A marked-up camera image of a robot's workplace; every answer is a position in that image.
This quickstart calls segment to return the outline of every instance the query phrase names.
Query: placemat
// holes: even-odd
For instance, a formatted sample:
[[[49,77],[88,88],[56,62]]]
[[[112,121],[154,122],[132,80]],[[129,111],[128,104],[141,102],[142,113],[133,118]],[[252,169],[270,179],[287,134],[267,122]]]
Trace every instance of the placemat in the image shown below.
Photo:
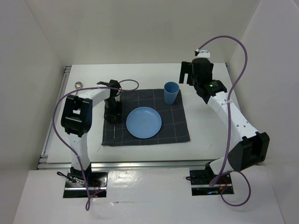
[[[164,89],[136,90],[122,92],[122,122],[115,126],[106,120],[103,126],[103,146],[140,146],[190,141],[181,90],[172,105],[164,102]],[[139,139],[131,135],[126,126],[128,114],[135,108],[147,106],[155,109],[161,116],[160,131],[151,138]]]

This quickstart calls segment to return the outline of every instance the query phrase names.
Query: white wall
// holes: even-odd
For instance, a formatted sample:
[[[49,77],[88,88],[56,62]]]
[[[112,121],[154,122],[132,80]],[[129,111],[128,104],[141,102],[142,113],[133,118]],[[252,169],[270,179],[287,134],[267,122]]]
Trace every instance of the white wall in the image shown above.
[[[298,36],[299,8],[292,0],[261,0],[242,37],[249,61],[235,90],[245,116],[270,136],[265,164],[287,224],[298,222],[292,213],[299,201]],[[228,64],[233,80],[243,62],[238,47]]]
[[[241,37],[259,0],[26,0],[65,64],[179,63],[208,39]],[[214,62],[236,44],[211,43]]]
[[[63,67],[24,0],[2,0],[0,21],[0,217],[8,224],[37,166]]]

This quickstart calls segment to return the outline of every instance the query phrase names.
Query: silver spoon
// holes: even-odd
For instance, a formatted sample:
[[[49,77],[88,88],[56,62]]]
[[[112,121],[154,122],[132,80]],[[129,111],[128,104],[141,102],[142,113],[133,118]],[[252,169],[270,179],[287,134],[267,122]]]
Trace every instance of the silver spoon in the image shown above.
[[[76,90],[81,90],[83,88],[82,82],[76,82],[75,83],[75,89]]]

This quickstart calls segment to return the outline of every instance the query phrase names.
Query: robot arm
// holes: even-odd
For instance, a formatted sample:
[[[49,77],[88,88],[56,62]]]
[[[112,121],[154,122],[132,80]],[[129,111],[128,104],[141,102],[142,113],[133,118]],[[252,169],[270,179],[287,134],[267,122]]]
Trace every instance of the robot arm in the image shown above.
[[[115,80],[109,83],[99,82],[97,87],[113,87],[119,89],[121,86]],[[92,125],[92,112],[99,102],[105,101],[104,118],[111,124],[121,121],[121,103],[115,100],[117,90],[95,89],[87,91],[78,96],[69,95],[66,98],[61,125],[68,134],[71,147],[80,156],[85,175],[91,173],[91,163],[87,153],[87,133]],[[71,175],[82,179],[81,168],[75,154],[71,154]]]
[[[231,142],[233,148],[228,154],[228,161],[223,172],[241,171],[264,161],[270,138],[267,133],[259,133],[242,115],[236,105],[227,102],[227,89],[219,80],[213,80],[213,64],[206,58],[196,58],[191,63],[182,62],[179,83],[184,82],[188,74],[187,84],[194,86],[196,93],[203,98],[228,126],[228,107],[231,107]],[[211,180],[223,164],[224,157],[206,164],[206,175]]]

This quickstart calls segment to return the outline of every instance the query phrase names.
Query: blue plate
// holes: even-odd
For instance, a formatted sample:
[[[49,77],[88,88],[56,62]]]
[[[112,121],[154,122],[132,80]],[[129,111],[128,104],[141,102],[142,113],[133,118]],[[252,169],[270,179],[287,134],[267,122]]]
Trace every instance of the blue plate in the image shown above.
[[[136,108],[127,118],[128,131],[140,139],[153,137],[159,132],[161,125],[160,114],[150,107]]]

